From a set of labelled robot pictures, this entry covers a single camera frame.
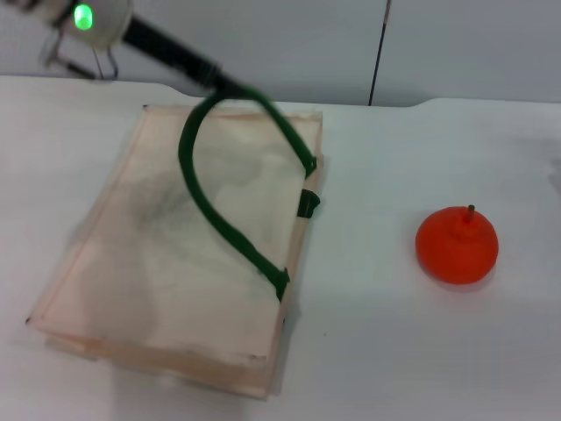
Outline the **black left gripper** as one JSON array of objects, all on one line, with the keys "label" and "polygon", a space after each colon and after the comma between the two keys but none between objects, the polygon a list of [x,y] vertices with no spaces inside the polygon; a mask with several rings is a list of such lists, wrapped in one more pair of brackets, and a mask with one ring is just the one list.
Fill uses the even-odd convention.
[{"label": "black left gripper", "polygon": [[196,51],[181,45],[164,32],[133,17],[123,42],[157,62],[174,69],[202,87],[214,87],[221,97],[248,97],[248,88]]}]

